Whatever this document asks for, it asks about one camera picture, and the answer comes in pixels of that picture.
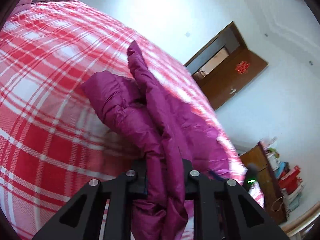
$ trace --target bed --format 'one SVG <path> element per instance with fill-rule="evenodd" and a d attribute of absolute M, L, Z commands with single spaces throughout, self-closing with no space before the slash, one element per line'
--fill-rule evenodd
<path fill-rule="evenodd" d="M 180 62 L 82 2 L 35 3 L 0 32 L 0 206 L 22 239 L 31 239 L 90 179 L 112 179 L 137 157 L 133 145 L 102 124 L 79 87 L 103 70 L 131 78 L 126 52 L 133 40 L 165 89 L 219 130 L 230 174 L 243 181 L 245 167 Z M 263 206 L 257 183 L 250 194 Z M 193 239 L 192 221 L 183 239 Z"/>

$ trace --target silver screw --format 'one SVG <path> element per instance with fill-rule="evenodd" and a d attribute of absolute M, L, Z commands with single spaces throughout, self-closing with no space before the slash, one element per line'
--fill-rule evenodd
<path fill-rule="evenodd" d="M 89 185 L 94 187 L 94 186 L 97 186 L 99 183 L 99 181 L 97 179 L 92 179 L 89 181 Z"/>
<path fill-rule="evenodd" d="M 193 171 L 190 171 L 190 175 L 192 177 L 198 177 L 200 175 L 200 172 L 199 171 L 196 171 L 196 170 L 193 170 Z"/>
<path fill-rule="evenodd" d="M 235 186 L 235 185 L 237 185 L 237 182 L 234 179 L 228 179 L 227 184 L 229 186 Z"/>
<path fill-rule="evenodd" d="M 128 171 L 126 172 L 126 175 L 127 175 L 128 177 L 133 177 L 134 175 L 136 175 L 136 172 L 135 172 L 134 170 L 128 170 Z"/>

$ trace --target wooden dresser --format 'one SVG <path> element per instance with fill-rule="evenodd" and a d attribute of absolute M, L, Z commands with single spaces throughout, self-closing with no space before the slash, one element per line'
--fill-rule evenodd
<path fill-rule="evenodd" d="M 241 155 L 240 159 L 245 166 L 254 163 L 259 170 L 258 182 L 264 194 L 265 211 L 278 225 L 287 221 L 284 205 L 281 205 L 282 200 L 279 199 L 283 195 L 262 145 L 258 143 L 250 151 Z"/>
<path fill-rule="evenodd" d="M 267 65 L 265 60 L 247 48 L 234 22 L 185 64 L 214 110 L 238 93 Z"/>

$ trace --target red door decoration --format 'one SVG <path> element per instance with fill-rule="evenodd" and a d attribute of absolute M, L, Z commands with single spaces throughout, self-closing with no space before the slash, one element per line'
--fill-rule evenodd
<path fill-rule="evenodd" d="M 243 73 L 247 73 L 248 72 L 248 68 L 250 66 L 250 63 L 246 62 L 246 61 L 241 61 L 237 66 L 236 66 L 236 71 L 239 74 L 243 74 Z"/>

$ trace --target purple puffer jacket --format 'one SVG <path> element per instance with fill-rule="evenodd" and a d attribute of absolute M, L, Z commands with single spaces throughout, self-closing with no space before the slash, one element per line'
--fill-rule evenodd
<path fill-rule="evenodd" d="M 188 221 L 182 159 L 200 172 L 212 170 L 227 178 L 228 157 L 217 141 L 218 131 L 161 86 L 135 41 L 128 48 L 128 61 L 135 79 L 104 71 L 82 88 L 100 120 L 145 154 L 148 199 L 134 203 L 134 237 L 179 239 Z"/>

